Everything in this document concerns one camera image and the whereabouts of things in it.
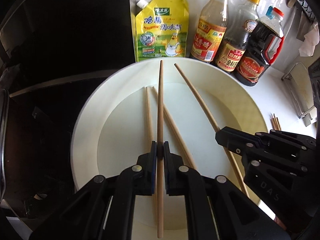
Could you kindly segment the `person's right hand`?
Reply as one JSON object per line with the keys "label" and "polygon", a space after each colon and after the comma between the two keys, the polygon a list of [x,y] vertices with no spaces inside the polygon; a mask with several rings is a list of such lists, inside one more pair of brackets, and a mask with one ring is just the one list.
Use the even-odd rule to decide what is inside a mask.
{"label": "person's right hand", "polygon": [[286,231],[286,226],[277,216],[275,216],[274,222],[278,224],[284,231]]}

